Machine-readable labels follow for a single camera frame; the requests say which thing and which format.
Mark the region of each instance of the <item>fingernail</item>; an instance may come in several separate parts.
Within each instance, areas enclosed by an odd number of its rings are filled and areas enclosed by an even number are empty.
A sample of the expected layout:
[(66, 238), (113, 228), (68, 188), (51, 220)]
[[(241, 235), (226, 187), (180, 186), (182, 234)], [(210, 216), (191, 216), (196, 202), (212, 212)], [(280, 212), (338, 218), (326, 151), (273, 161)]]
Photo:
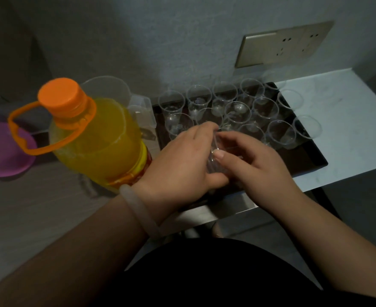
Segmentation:
[(214, 149), (212, 151), (212, 155), (214, 155), (214, 157), (216, 159), (221, 160), (224, 157), (224, 155), (225, 155), (225, 151), (219, 150), (219, 149)]

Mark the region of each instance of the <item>electrical outlet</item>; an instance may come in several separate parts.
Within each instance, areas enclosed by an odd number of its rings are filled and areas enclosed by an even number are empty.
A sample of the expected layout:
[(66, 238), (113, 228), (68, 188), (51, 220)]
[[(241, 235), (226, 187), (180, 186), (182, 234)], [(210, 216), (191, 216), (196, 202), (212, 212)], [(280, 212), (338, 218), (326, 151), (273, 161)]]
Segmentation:
[(333, 25), (333, 22), (323, 22), (246, 35), (242, 40), (235, 67), (287, 62), (309, 57), (313, 55)]
[(306, 26), (302, 37), (294, 49), (292, 59), (312, 56), (333, 25), (334, 22), (322, 22), (320, 24)]

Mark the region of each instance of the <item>person's right arm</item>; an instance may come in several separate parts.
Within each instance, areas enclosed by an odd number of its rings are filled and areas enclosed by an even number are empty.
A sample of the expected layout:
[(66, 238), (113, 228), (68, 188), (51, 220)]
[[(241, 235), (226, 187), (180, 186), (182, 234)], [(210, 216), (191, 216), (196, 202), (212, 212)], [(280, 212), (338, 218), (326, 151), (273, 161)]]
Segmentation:
[(304, 195), (274, 149), (235, 131), (218, 134), (249, 163), (222, 150), (215, 158), (296, 237), (334, 288), (376, 297), (376, 247)]

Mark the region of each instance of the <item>person's left hand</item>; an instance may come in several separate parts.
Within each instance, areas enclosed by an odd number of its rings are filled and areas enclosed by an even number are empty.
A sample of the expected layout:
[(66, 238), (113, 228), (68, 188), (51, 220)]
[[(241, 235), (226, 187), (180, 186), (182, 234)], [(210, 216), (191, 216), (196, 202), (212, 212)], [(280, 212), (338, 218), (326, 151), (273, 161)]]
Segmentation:
[(206, 172), (217, 129), (215, 123), (206, 122), (180, 133), (132, 186), (139, 198), (147, 206), (172, 213), (207, 191), (227, 185), (229, 180), (224, 174)]

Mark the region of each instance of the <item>large plastic bottle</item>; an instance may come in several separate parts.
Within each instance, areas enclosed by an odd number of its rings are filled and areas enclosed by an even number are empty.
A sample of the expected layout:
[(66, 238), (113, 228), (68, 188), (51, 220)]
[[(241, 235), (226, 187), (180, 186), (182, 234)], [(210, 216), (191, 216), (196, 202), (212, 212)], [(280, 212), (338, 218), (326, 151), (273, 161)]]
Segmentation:
[[(17, 136), (18, 126), (13, 119), (39, 105), (53, 115), (50, 145), (27, 149), (25, 141)], [(39, 155), (53, 151), (67, 167), (110, 190), (136, 182), (151, 162), (139, 126), (128, 110), (112, 98), (88, 97), (69, 78), (57, 78), (42, 86), (38, 102), (13, 112), (9, 126), (26, 153)]]

